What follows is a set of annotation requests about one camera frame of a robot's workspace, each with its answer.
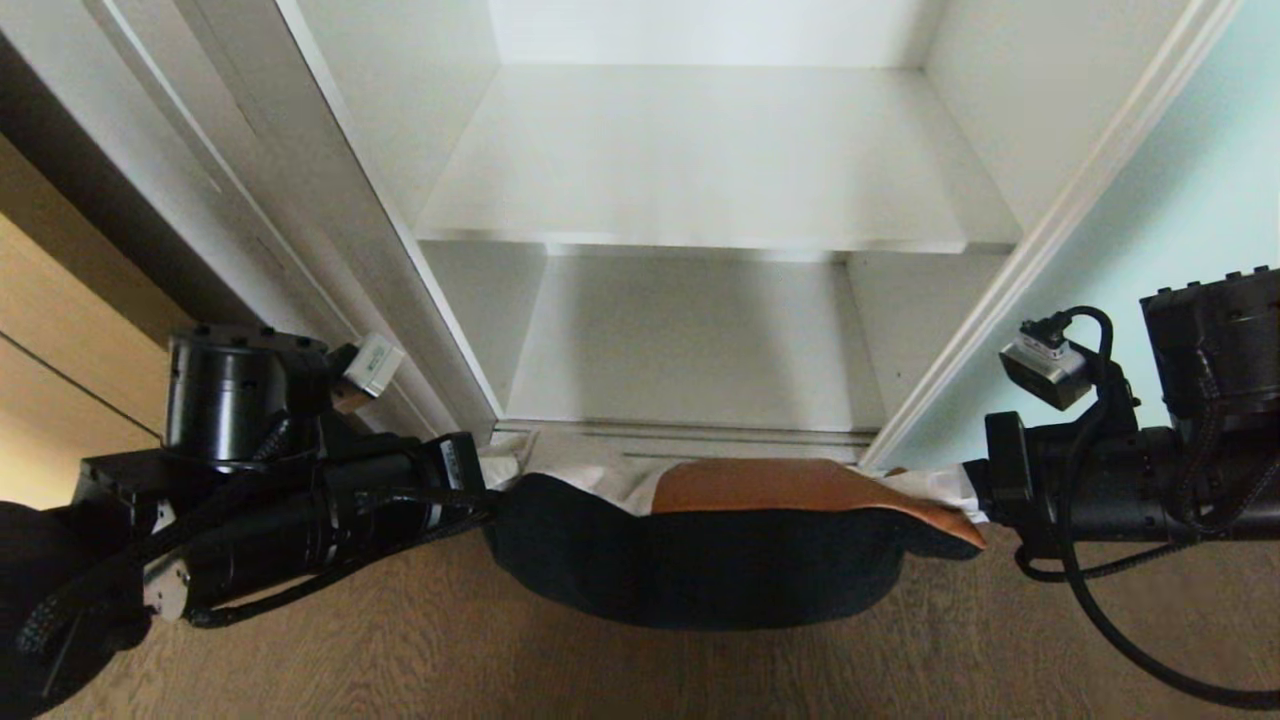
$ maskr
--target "cable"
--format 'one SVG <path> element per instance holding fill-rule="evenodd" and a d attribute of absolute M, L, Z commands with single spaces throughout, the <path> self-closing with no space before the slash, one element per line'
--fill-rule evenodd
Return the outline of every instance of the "cable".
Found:
<path fill-rule="evenodd" d="M 385 548 L 380 552 L 365 557 L 353 559 L 337 568 L 325 570 L 324 573 L 315 575 L 314 578 L 308 578 L 291 588 L 283 589 L 273 596 L 264 597 L 262 600 L 255 600 L 253 602 L 246 602 L 243 605 L 236 605 L 232 607 L 191 609 L 187 611 L 186 615 L 187 623 L 192 628 L 200 628 L 202 630 L 227 628 L 237 623 L 243 623 L 244 620 L 248 620 L 251 618 L 257 618 L 259 615 L 269 612 L 271 610 L 278 610 L 280 607 L 284 607 L 285 605 L 289 605 L 312 593 L 323 591 L 324 588 L 337 583 L 338 580 L 348 578 L 355 573 L 372 565 L 374 562 L 378 562 L 379 560 L 383 560 L 385 557 L 390 557 L 397 552 L 408 550 L 411 547 L 417 547 L 436 541 L 442 541 L 445 538 L 451 538 L 453 536 L 458 536 L 467 530 L 472 530 L 475 528 L 485 525 L 490 520 L 493 520 L 493 516 L 494 516 L 493 510 L 488 509 L 477 510 L 452 525 L 435 528 L 434 530 L 425 533 L 417 538 L 413 538 L 412 541 Z"/>
<path fill-rule="evenodd" d="M 1207 427 L 1208 424 L 1201 425 L 1201 429 L 1197 433 L 1197 439 L 1206 433 Z M 1202 474 L 1202 466 L 1204 462 L 1203 459 L 1210 456 L 1212 451 L 1217 448 L 1217 434 L 1215 434 L 1210 447 L 1211 450 L 1197 450 L 1194 454 L 1196 457 L 1183 465 L 1181 478 L 1179 479 L 1178 492 L 1175 493 L 1179 501 L 1178 507 L 1175 509 L 1178 520 L 1197 533 L 1204 536 L 1220 533 L 1230 528 L 1236 520 L 1240 519 L 1240 515 L 1248 510 L 1249 505 L 1253 505 L 1253 501 L 1262 495 L 1262 491 L 1267 489 L 1272 480 L 1280 475 L 1280 452 L 1276 452 L 1270 460 L 1263 461 L 1257 469 L 1257 477 L 1251 480 L 1248 489 L 1229 498 L 1225 503 L 1217 505 L 1207 515 L 1201 515 L 1198 502 L 1196 500 L 1194 480 Z"/>
<path fill-rule="evenodd" d="M 1093 568 L 1082 569 L 1080 574 L 1088 580 L 1096 580 L 1098 578 L 1106 578 L 1107 575 L 1116 575 L 1124 573 L 1125 570 L 1133 570 L 1134 568 L 1151 562 L 1152 560 L 1160 560 L 1161 557 L 1169 557 L 1176 552 L 1181 552 L 1188 547 L 1194 547 L 1199 544 L 1198 542 L 1175 542 L 1169 544 L 1162 544 L 1160 547 L 1153 547 L 1151 550 L 1144 550 L 1142 552 L 1135 552 L 1133 555 L 1126 555 L 1119 560 L 1112 560 L 1103 565 L 1094 565 Z M 1014 551 L 1014 562 L 1018 564 L 1018 569 L 1023 571 L 1024 575 L 1036 580 L 1037 583 L 1065 583 L 1066 573 L 1057 570 L 1041 570 L 1032 565 L 1033 559 L 1027 555 L 1027 546 L 1020 544 L 1018 550 Z"/>
<path fill-rule="evenodd" d="M 1111 325 L 1111 319 L 1096 307 L 1078 306 L 1059 314 L 1059 316 L 1066 318 L 1075 318 L 1079 315 L 1087 315 L 1097 320 L 1098 325 L 1102 328 L 1102 342 L 1098 346 L 1098 355 L 1101 356 L 1101 368 L 1098 370 L 1098 400 L 1094 402 L 1093 407 L 1089 409 L 1092 415 L 1084 421 L 1084 424 L 1082 424 L 1075 442 L 1071 443 L 1071 450 L 1066 462 L 1066 473 L 1062 475 L 1062 487 L 1060 488 L 1057 497 L 1059 544 L 1061 546 L 1062 552 L 1062 568 L 1066 582 L 1071 587 L 1071 592 L 1075 594 L 1076 602 L 1080 603 L 1080 609 L 1084 611 L 1084 615 L 1091 623 L 1093 623 L 1093 626 L 1102 633 L 1102 637 L 1105 637 L 1112 647 L 1119 650 L 1120 653 L 1128 657 L 1134 665 L 1162 683 L 1187 694 L 1228 707 L 1236 707 L 1242 710 L 1280 710 L 1280 689 L 1240 691 L 1213 685 L 1184 675 L 1147 655 L 1142 648 L 1134 644 L 1133 641 L 1125 637 L 1125 634 L 1121 633 L 1115 624 L 1111 623 L 1106 612 L 1102 611 L 1097 601 L 1093 598 L 1093 593 L 1089 592 L 1089 587 L 1084 578 L 1084 570 L 1080 569 L 1080 561 L 1075 555 L 1075 541 L 1071 537 L 1071 502 L 1075 497 L 1076 480 L 1080 475 L 1080 468 L 1084 464 L 1084 450 L 1092 443 L 1098 427 L 1106 418 L 1106 410 L 1110 406 L 1111 387 L 1107 383 L 1107 366 L 1111 361 L 1111 343 L 1115 332 Z"/>
<path fill-rule="evenodd" d="M 141 574 L 147 562 L 177 550 L 197 534 L 216 528 L 255 489 L 269 482 L 269 475 L 246 473 L 214 491 L 191 514 L 125 546 L 88 571 L 68 580 L 27 616 L 18 630 L 18 651 L 37 656 L 47 652 L 52 641 L 81 611 L 101 601 L 123 578 Z"/>

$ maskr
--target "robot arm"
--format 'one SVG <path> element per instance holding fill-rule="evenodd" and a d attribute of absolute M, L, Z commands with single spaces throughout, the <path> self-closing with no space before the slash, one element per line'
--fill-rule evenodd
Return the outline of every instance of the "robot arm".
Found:
<path fill-rule="evenodd" d="M 1213 688 L 1160 665 L 1110 625 L 1085 587 L 1087 577 L 1202 541 L 1280 539 L 1280 270 L 1162 291 L 1143 309 L 1172 428 L 1138 428 L 1137 401 L 1110 359 L 1110 320 L 1073 309 L 1024 325 L 1002 361 L 1056 407 L 1091 387 L 1097 402 L 1075 423 L 1030 429 L 1015 413 L 989 415 L 989 457 L 965 469 L 982 509 L 1021 537 L 1024 571 L 1070 584 L 1130 660 L 1213 702 L 1277 707 L 1280 693 Z M 1097 352 L 1062 336 L 1080 314 L 1103 325 Z M 374 354 L 210 327 L 175 336 L 172 350 L 164 448 L 86 460 L 68 507 L 0 503 L 0 715 L 70 697 L 114 652 L 142 642 L 154 615 L 224 626 L 494 515 L 470 436 L 422 443 L 343 424 L 334 407 L 351 397 L 335 387 L 385 384 Z M 1166 546 L 1085 570 L 1076 541 Z M 1060 560 L 1064 571 L 1037 570 L 1037 560 Z M 300 578 L 308 579 L 228 606 Z"/>

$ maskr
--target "white fabric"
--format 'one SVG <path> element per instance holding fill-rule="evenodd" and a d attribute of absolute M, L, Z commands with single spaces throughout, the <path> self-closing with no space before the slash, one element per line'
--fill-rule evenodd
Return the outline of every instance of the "white fabric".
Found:
<path fill-rule="evenodd" d="M 969 482 L 964 465 L 947 465 L 937 470 L 911 470 L 886 478 L 879 484 L 916 500 L 928 500 L 965 514 L 970 523 L 987 523 L 987 514 L 978 509 L 978 493 Z"/>
<path fill-rule="evenodd" d="M 485 487 L 506 491 L 521 475 L 539 473 L 589 492 L 631 515 L 653 510 L 663 473 L 685 460 L 627 457 L 594 438 L 535 430 L 480 451 Z"/>
<path fill-rule="evenodd" d="M 681 462 L 685 460 L 627 457 L 605 442 L 552 430 L 535 430 L 480 451 L 480 469 L 489 489 L 506 491 L 521 475 L 540 473 L 637 518 L 653 510 L 663 473 Z M 961 465 L 872 479 L 902 495 L 960 510 L 973 523 L 987 521 Z"/>

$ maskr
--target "light blue wall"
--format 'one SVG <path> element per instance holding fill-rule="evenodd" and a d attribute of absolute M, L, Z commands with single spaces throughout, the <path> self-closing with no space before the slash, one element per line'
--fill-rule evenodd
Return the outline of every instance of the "light blue wall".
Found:
<path fill-rule="evenodd" d="M 1280 265 L 1280 1 L 1251 0 L 1155 132 L 992 340 L 964 368 L 886 466 L 929 468 L 987 455 L 983 415 L 1018 410 L 1030 425 L 1057 413 L 1005 379 L 997 352 L 1024 318 L 1071 305 L 1116 325 L 1143 425 L 1167 424 L 1138 299 L 1160 287 Z M 1096 346 L 1088 319 L 1070 333 Z"/>

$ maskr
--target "wooden floor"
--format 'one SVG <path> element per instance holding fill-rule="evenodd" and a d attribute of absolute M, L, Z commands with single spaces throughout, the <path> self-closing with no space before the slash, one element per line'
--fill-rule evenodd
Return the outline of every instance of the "wooden floor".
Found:
<path fill-rule="evenodd" d="M 1221 716 L 1134 669 L 987 528 L 972 562 L 795 630 L 676 633 L 520 587 L 479 534 L 420 548 L 225 630 L 157 623 L 55 714 L 280 716 Z M 1210 680 L 1280 685 L 1280 544 L 1193 548 L 1096 583 L 1117 624 Z M 751 588 L 742 588 L 751 592 Z"/>

